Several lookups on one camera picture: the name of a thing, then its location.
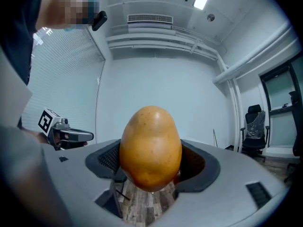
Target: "chair headrest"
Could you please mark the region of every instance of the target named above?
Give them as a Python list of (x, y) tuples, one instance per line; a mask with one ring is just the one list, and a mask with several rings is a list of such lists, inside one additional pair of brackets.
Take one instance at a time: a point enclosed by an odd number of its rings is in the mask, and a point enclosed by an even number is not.
[(249, 108), (248, 108), (248, 113), (250, 113), (250, 114), (254, 114), (254, 113), (259, 113), (259, 112), (261, 112), (262, 110), (261, 110), (261, 107), (260, 107), (260, 105), (259, 104), (257, 104), (257, 105), (253, 105), (253, 106), (250, 106)]
[(299, 101), (299, 94), (296, 91), (290, 92), (289, 95), (291, 96), (292, 104)]

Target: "person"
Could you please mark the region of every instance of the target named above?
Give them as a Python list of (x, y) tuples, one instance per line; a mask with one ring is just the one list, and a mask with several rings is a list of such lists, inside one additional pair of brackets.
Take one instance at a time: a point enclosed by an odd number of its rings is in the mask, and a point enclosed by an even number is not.
[[(30, 80), (33, 34), (42, 27), (81, 27), (92, 21), (99, 10), (98, 0), (13, 0), (10, 6), (10, 9), (4, 9), (2, 15), (5, 23), (1, 25), (4, 31), (1, 34), (1, 46), (26, 85)], [(25, 129), (21, 119), (18, 127), (35, 136), (39, 142), (47, 143), (43, 133)], [(59, 134), (56, 134), (55, 143), (59, 141)]]

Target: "air conditioner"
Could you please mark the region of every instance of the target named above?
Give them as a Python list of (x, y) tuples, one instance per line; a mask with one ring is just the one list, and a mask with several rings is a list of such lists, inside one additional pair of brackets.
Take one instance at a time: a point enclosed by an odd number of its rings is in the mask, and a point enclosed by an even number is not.
[(129, 14), (127, 15), (127, 23), (137, 22), (152, 22), (152, 23), (164, 23), (173, 24), (173, 17), (161, 14)]

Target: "wooden floor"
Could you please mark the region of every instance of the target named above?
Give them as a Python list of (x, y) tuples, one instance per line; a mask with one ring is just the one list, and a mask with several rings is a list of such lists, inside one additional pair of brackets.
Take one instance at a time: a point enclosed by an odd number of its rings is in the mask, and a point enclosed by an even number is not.
[[(263, 159), (255, 158), (255, 160), (263, 165), (268, 171), (275, 175), (282, 182), (288, 177), (293, 168), (287, 170), (288, 163), (298, 163), (298, 159), (267, 157), (265, 163)], [(292, 180), (290, 179), (286, 185), (290, 186)], [(134, 186), (129, 180), (124, 183), (116, 185), (119, 191), (130, 198), (127, 200), (123, 196), (119, 196), (119, 204), (123, 213), (123, 221), (136, 227), (146, 227), (152, 222), (161, 217), (163, 213), (174, 203), (172, 194), (175, 190), (173, 183), (170, 183), (159, 192), (151, 194), (145, 192)]]

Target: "white ceiling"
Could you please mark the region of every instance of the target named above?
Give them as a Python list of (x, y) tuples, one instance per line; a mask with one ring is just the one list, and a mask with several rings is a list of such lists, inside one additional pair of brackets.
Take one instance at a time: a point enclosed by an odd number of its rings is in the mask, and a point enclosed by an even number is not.
[[(136, 13), (153, 13), (174, 17), (174, 26), (190, 29), (220, 44), (254, 7), (258, 0), (208, 0), (203, 11), (193, 7), (194, 0), (108, 0), (111, 26), (125, 25), (126, 16)], [(207, 15), (215, 20), (209, 22)]]

